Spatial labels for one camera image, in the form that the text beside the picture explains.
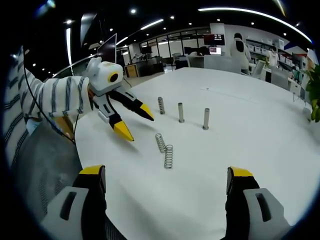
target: gripper jaw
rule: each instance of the gripper jaw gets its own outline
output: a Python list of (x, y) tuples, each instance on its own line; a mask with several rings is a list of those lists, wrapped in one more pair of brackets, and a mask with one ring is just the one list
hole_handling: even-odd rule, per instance
[(109, 118), (109, 125), (116, 134), (127, 141), (134, 141), (134, 137), (129, 131), (129, 128), (111, 105), (109, 97), (106, 94), (103, 96), (95, 96), (93, 102), (95, 107), (98, 108), (106, 118)]
[(122, 103), (123, 106), (132, 112), (135, 112), (139, 116), (151, 121), (155, 120), (154, 115), (151, 113), (148, 106), (138, 100), (133, 93), (126, 91), (123, 86), (117, 87), (113, 91), (110, 91), (108, 95), (110, 98)]

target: green leaves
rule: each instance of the green leaves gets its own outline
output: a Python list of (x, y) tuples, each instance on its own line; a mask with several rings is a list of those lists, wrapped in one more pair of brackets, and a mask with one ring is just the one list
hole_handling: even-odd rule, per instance
[(320, 109), (317, 108), (318, 110), (316, 111), (315, 115), (315, 122), (318, 123), (320, 121)]
[(320, 65), (316, 65), (312, 70), (305, 71), (310, 78), (306, 85), (312, 105), (311, 120), (318, 123), (320, 121)]

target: black cable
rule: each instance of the black cable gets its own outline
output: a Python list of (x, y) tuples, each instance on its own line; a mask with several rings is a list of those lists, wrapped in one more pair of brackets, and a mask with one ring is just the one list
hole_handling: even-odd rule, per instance
[(74, 137), (74, 144), (76, 144), (76, 128), (77, 128), (77, 124), (78, 124), (78, 119), (79, 119), (79, 114), (76, 116), (76, 120), (75, 120), (75, 125), (74, 125), (74, 129), (73, 129), (73, 137)]
[[(23, 51), (23, 61), (25, 60), (25, 57), (26, 57), (26, 54), (25, 54), (25, 51), (22, 49)], [(37, 108), (39, 109), (39, 111), (42, 113), (42, 115), (44, 116), (44, 118), (48, 121), (48, 123), (51, 125), (51, 127), (56, 131), (57, 134), (63, 136), (63, 137), (66, 137), (67, 139), (70, 140), (70, 142), (72, 142), (73, 144), (76, 144), (69, 136), (67, 136), (66, 134), (64, 134), (62, 131), (60, 131), (50, 120), (49, 118), (45, 115), (45, 113), (43, 112), (43, 110), (41, 109), (39, 103), (37, 102), (32, 90), (31, 90), (31, 87), (29, 85), (29, 82), (28, 82), (28, 77), (27, 77), (27, 70), (26, 70), (26, 66), (25, 64), (23, 64), (23, 70), (24, 70), (24, 77), (25, 77), (25, 81), (26, 81), (26, 85), (28, 86), (28, 89), (29, 89), (29, 92), (33, 98), (33, 101), (35, 102)]]
[(132, 85), (123, 77), (123, 79), (126, 81), (127, 84), (129, 84), (130, 88), (132, 88)]

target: glass wall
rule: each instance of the glass wall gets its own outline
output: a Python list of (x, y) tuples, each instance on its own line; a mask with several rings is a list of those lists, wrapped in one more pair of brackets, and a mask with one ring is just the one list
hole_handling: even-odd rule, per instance
[(173, 54), (186, 55), (184, 48), (200, 48), (205, 45), (204, 35), (210, 34), (210, 28), (185, 30), (163, 35), (148, 42), (140, 43), (141, 48), (151, 47), (152, 57), (171, 58)]
[(188, 51), (185, 51), (185, 48), (198, 48), (196, 30), (183, 31), (181, 34), (184, 55), (188, 53)]
[(204, 35), (211, 33), (210, 28), (199, 29), (196, 31), (196, 33), (197, 33), (199, 48), (201, 48), (205, 46)]
[(181, 54), (183, 55), (183, 48), (181, 43), (181, 36), (180, 32), (169, 34), (169, 46), (170, 46), (170, 53), (172, 54)]
[(159, 47), (159, 56), (162, 58), (170, 58), (169, 45), (167, 36), (161, 36), (157, 38)]
[(159, 56), (156, 39), (149, 40), (148, 46), (151, 47), (151, 57)]

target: metal spring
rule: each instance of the metal spring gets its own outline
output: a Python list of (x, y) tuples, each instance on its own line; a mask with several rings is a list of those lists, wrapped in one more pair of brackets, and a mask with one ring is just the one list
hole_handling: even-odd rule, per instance
[(156, 140), (156, 143), (158, 144), (160, 153), (162, 153), (162, 154), (165, 153), (166, 152), (166, 144), (165, 144), (164, 139), (162, 138), (161, 133), (157, 133), (155, 135), (155, 140)]
[(165, 114), (165, 106), (164, 106), (164, 100), (162, 97), (158, 97), (158, 103), (159, 103), (159, 109), (160, 109), (160, 114)]
[(165, 146), (164, 168), (172, 169), (174, 163), (174, 146)]

